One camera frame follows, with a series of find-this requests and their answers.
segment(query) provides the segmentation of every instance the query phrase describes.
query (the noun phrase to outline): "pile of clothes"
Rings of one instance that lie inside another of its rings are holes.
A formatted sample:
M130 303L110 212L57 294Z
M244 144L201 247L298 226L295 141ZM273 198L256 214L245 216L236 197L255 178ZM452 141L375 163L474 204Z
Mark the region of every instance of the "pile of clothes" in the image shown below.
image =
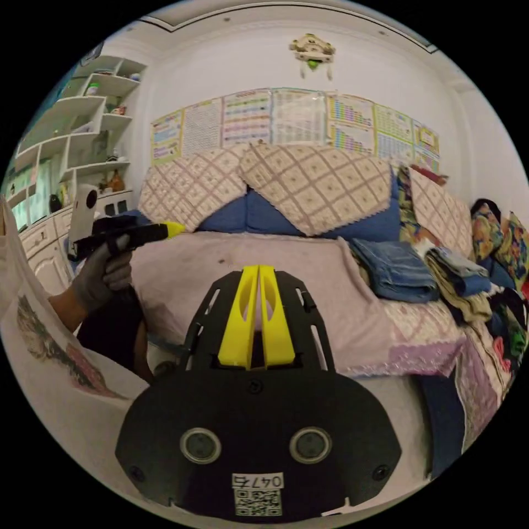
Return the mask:
M459 326L485 323L504 369L517 372L528 345L529 301L491 282L486 268L428 239L349 241L360 274L379 298L408 303L442 300Z
M490 320L492 311L486 293L492 283L485 268L442 247L428 250L424 261L458 325Z

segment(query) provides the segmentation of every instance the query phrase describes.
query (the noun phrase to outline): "pillow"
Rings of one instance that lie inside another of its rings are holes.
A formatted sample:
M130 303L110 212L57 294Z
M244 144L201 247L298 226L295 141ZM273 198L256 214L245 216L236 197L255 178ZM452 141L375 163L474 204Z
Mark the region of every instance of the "pillow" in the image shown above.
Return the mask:
M208 217L197 231L242 233L246 231L246 197L236 198Z
M498 219L488 204L472 216L472 242L476 259L482 261L501 246L503 233Z
M390 167L329 146L251 145L244 181L305 235L321 235L390 205Z
M304 237L285 215L259 193L250 189L246 195L246 229L250 233Z
M138 209L153 222L173 221L195 231L213 213L243 197L238 167L247 144L177 158L149 169Z
M449 250L473 258L470 208L442 187L410 169L413 211L417 222Z
M404 166L401 166L397 174L397 188L398 206L400 208L400 240L417 244L423 239L428 239L435 246L440 246L439 239L417 222L413 211L412 184L409 178L409 169Z
M513 212L494 258L505 267L520 292L529 276L529 233Z
M248 191L246 205L246 226L250 233L305 236L256 191ZM324 239L343 237L346 240L356 238L372 242L398 241L399 207L396 178L392 178L391 200L388 209L372 217L328 231L319 237Z
M443 185L445 185L448 180L447 176L438 175L437 173L434 173L433 171L430 171L429 169L425 169L424 167L419 167L418 165L412 165L411 168L414 171L421 173L426 178L429 178L432 182L435 182L438 186L441 186L441 187L443 187Z

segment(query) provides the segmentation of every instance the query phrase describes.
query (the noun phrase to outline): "wall chart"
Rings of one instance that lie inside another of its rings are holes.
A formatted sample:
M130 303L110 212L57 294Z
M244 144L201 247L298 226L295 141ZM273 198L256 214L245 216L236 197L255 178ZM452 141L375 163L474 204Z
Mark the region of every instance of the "wall chart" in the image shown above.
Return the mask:
M439 172L439 135L354 95L259 88L203 101L151 123L152 164L236 143L329 144Z

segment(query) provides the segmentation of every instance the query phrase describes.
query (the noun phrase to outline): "bottle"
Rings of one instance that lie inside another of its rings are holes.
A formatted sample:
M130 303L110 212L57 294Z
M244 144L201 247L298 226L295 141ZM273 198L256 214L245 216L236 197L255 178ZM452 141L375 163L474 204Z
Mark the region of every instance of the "bottle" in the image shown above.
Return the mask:
M95 95L98 93L99 83L90 83L87 88L86 95Z

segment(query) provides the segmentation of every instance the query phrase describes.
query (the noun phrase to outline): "screw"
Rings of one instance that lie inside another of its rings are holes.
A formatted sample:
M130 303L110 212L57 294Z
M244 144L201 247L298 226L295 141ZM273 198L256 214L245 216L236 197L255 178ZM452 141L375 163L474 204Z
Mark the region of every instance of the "screw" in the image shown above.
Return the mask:
M373 479L375 481L382 481L390 473L390 468L387 465L380 465L373 471Z
M135 481L138 481L140 483L145 481L145 474L138 467L131 467L130 474L132 479L134 479Z
M259 379L252 379L248 384L248 393L251 393L252 395L257 395L258 393L261 393L261 391L263 391L263 388L263 383Z

